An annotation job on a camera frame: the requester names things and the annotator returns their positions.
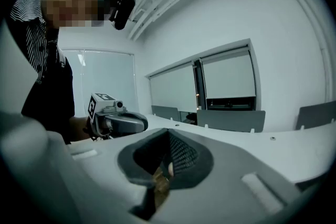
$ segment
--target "person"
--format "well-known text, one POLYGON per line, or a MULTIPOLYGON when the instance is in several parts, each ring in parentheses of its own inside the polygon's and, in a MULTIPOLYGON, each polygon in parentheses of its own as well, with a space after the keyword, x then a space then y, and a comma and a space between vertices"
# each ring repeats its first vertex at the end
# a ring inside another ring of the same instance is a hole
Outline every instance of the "person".
POLYGON ((7 16, 19 48, 38 73, 22 114, 37 119, 65 143, 92 138, 89 118, 75 115, 71 66, 57 45, 60 27, 98 24, 119 0, 16 0, 7 16))

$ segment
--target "white table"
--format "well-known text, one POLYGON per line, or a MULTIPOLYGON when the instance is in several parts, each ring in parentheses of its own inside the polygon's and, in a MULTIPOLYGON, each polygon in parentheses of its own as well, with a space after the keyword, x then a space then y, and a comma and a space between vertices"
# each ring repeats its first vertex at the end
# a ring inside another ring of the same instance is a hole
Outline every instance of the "white table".
POLYGON ((239 146, 293 183, 324 174, 336 152, 336 122, 298 131, 241 133, 204 128, 155 115, 146 117, 148 130, 173 128, 239 146))

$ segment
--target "striped shirt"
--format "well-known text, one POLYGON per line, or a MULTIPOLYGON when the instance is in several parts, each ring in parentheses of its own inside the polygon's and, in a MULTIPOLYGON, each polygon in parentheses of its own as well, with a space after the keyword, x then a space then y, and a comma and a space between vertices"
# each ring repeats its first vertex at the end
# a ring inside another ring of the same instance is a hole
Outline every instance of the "striped shirt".
POLYGON ((55 34, 51 39, 46 38, 46 21, 42 16, 41 0, 17 0, 10 18, 15 22, 28 23, 26 24, 27 58, 38 73, 36 82, 42 84, 50 54, 55 57, 55 61, 61 63, 62 67, 65 66, 65 57, 57 46, 58 30, 54 29, 55 34))

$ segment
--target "chair backrest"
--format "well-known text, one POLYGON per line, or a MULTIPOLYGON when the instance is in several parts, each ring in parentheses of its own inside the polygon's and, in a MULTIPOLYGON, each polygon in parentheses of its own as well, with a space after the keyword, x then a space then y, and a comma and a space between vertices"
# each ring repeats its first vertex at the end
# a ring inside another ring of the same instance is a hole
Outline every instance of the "chair backrest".
POLYGON ((169 106, 159 106, 152 105, 152 112, 156 116, 170 120, 173 118, 174 121, 181 121, 180 113, 177 108, 171 108, 169 106))
POLYGON ((326 125, 332 119, 336 120, 336 101, 303 106, 300 108, 295 130, 301 129, 303 125, 305 129, 326 125))
POLYGON ((197 125, 209 128, 250 132, 254 129, 260 133, 264 129, 265 111, 220 111, 220 110, 198 110, 197 125))

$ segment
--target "brown object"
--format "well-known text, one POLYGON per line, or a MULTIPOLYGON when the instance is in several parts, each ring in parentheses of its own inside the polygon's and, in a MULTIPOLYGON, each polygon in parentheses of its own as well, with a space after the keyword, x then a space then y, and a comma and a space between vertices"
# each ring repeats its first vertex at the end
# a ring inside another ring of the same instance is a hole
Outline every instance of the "brown object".
POLYGON ((160 167, 158 167, 153 175, 155 182, 154 188, 154 203, 157 210, 167 199, 169 195, 169 180, 163 175, 160 167))

